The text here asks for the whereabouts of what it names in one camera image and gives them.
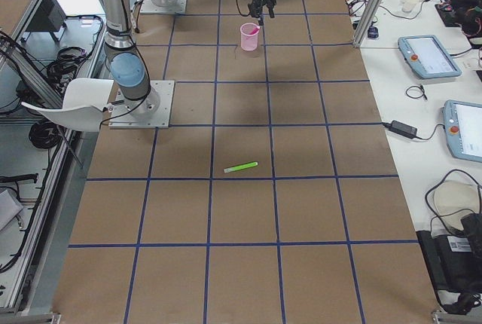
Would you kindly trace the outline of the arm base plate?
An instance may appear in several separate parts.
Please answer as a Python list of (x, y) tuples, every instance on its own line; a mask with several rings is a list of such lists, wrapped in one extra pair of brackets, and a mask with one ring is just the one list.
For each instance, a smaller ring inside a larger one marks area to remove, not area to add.
[(151, 129), (167, 128), (175, 89), (174, 81), (151, 81), (151, 92), (137, 108), (133, 101), (125, 100), (121, 89), (117, 89), (115, 100), (123, 100), (115, 105), (108, 125), (112, 129)]
[(187, 0), (144, 0), (141, 14), (185, 14)]

